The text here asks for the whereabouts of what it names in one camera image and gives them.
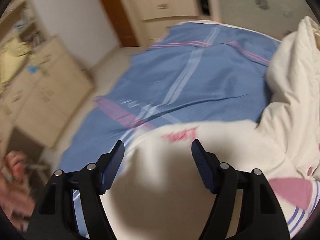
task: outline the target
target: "blue object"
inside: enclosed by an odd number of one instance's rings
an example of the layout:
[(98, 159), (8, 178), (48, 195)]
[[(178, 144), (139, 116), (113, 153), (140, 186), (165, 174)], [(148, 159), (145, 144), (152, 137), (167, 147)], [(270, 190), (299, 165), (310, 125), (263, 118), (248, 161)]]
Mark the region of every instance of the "blue object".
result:
[[(278, 45), (262, 34), (216, 24), (172, 27), (165, 40), (132, 57), (128, 72), (99, 99), (106, 105), (84, 120), (59, 169), (70, 172), (95, 163), (118, 140), (128, 147), (134, 128), (145, 122), (154, 128), (196, 121), (259, 122), (271, 98), (265, 74)], [(79, 206), (78, 197), (77, 221), (85, 235)]]
[(202, 149), (199, 147), (196, 141), (192, 142), (192, 157), (195, 160), (198, 171), (200, 173), (201, 179), (204, 186), (210, 190), (211, 193), (214, 192), (214, 174), (209, 167), (207, 160), (203, 156)]
[(110, 154), (112, 154), (113, 156), (112, 156), (108, 166), (106, 167), (105, 171), (102, 173), (101, 186), (99, 189), (100, 195), (105, 194), (105, 192), (111, 188), (113, 180), (116, 177), (119, 166), (120, 166), (122, 159), (124, 157), (124, 144), (123, 144), (123, 142), (118, 142), (118, 145), (116, 145), (115, 148), (112, 149)]
[(27, 66), (27, 70), (29, 71), (30, 74), (36, 73), (38, 69), (39, 68), (37, 66), (32, 66), (32, 65)]

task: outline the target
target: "wooden cabinet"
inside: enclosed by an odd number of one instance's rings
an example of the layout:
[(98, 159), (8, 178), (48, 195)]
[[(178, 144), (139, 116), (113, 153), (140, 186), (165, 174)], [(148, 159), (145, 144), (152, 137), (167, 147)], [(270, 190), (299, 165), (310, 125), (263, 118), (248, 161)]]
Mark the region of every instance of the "wooden cabinet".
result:
[(44, 44), (31, 61), (38, 70), (25, 67), (0, 102), (0, 153), (15, 126), (37, 143), (53, 147), (93, 89), (59, 37)]
[(200, 15), (197, 0), (136, 0), (136, 4), (150, 43), (163, 37), (168, 27)]
[(13, 124), (3, 108), (0, 109), (0, 158), (6, 154), (6, 149), (13, 130)]
[(4, 110), (11, 121), (14, 121), (27, 101), (35, 85), (31, 74), (25, 68), (14, 79), (12, 85), (4, 95)]
[(137, 0), (142, 20), (199, 15), (196, 0)]
[(67, 117), (46, 95), (35, 89), (19, 114), (16, 125), (38, 143), (52, 147), (66, 122)]
[(51, 66), (38, 85), (39, 91), (66, 117), (70, 117), (91, 90), (92, 84), (69, 54)]

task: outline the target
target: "white comforter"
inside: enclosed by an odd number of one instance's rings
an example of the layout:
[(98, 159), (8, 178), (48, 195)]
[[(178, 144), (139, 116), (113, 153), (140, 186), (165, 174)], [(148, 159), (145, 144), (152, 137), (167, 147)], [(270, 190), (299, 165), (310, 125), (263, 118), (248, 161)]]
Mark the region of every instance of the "white comforter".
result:
[[(319, 201), (319, 26), (309, 17), (282, 41), (270, 62), (273, 98), (260, 124), (195, 122), (136, 131), (124, 170), (101, 197), (117, 239), (198, 239), (214, 196), (191, 155), (198, 138), (208, 152), (235, 169), (260, 168), (284, 211), (291, 237)], [(236, 230), (237, 195), (229, 236)]]

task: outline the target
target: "wallpaper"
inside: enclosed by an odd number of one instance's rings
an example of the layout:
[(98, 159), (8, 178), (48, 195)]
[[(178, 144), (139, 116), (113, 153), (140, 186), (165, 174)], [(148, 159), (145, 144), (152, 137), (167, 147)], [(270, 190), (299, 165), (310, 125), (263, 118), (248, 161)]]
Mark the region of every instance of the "wallpaper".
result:
[(220, 0), (222, 22), (281, 40), (305, 16), (316, 18), (305, 0)]

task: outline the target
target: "black clamp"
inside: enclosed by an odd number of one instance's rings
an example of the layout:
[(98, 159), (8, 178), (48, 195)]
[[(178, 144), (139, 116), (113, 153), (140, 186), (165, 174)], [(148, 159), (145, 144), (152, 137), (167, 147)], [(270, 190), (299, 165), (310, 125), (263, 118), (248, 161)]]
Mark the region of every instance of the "black clamp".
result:
[[(192, 155), (205, 187), (217, 194), (199, 240), (224, 240), (231, 222), (237, 189), (243, 189), (240, 221), (230, 240), (290, 240), (281, 207), (268, 181), (259, 169), (237, 171), (206, 152), (198, 140)], [(85, 223), (91, 240), (116, 240), (99, 195), (110, 189), (124, 157), (124, 144), (118, 141), (109, 154), (82, 170), (57, 170), (46, 185), (32, 214), (27, 240), (85, 240), (79, 235), (73, 205), (73, 190), (80, 191)], [(0, 233), (10, 240), (24, 240), (0, 209)]]
[(243, 189), (239, 225), (230, 240), (290, 240), (278, 200), (259, 169), (236, 171), (228, 163), (206, 152), (198, 140), (192, 156), (204, 185), (217, 194), (207, 224), (199, 240), (226, 239), (237, 189)]

